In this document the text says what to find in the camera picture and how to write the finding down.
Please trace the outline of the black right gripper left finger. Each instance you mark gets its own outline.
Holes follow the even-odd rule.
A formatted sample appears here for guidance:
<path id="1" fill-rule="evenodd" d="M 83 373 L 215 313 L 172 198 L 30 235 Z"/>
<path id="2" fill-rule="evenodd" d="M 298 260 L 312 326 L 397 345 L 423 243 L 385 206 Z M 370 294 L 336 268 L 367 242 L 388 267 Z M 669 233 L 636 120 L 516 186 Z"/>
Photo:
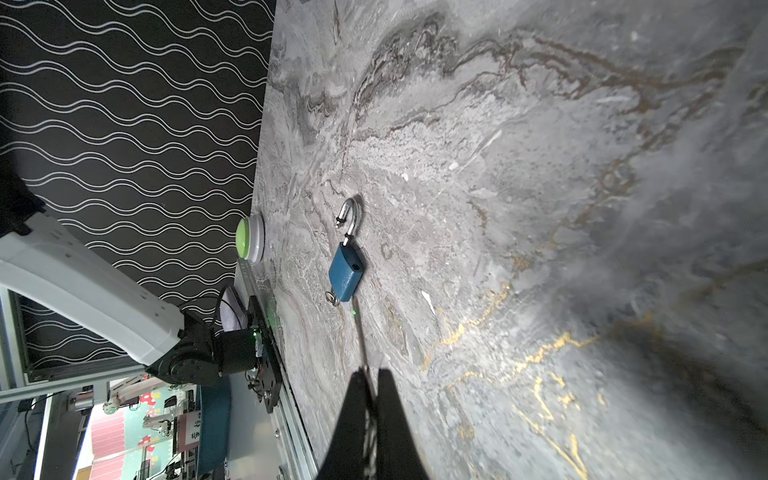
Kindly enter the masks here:
<path id="1" fill-rule="evenodd" d="M 316 475 L 321 479 L 367 479 L 370 469 L 370 429 L 375 419 L 365 369 L 355 371 L 348 383 L 328 451 Z"/>

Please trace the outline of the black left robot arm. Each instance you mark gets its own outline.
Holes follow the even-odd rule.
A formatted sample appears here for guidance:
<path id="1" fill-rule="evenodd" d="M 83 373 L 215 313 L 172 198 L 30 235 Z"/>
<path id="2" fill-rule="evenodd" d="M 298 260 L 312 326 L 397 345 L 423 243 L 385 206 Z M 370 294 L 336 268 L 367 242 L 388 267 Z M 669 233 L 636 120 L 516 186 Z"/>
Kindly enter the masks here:
<path id="1" fill-rule="evenodd" d="M 1 165 L 1 284 L 78 323 L 169 384 L 213 386 L 257 367 L 253 329 L 212 328 L 79 242 L 14 167 Z"/>

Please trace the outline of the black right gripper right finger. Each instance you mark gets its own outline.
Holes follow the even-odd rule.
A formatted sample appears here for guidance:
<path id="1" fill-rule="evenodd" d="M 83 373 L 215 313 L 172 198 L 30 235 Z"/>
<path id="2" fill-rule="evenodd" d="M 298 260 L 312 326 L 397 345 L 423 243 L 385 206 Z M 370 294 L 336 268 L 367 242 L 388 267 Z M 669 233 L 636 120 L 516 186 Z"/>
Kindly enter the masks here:
<path id="1" fill-rule="evenodd" d="M 394 377 L 388 369 L 378 371 L 377 431 L 378 479 L 429 478 L 414 443 Z"/>

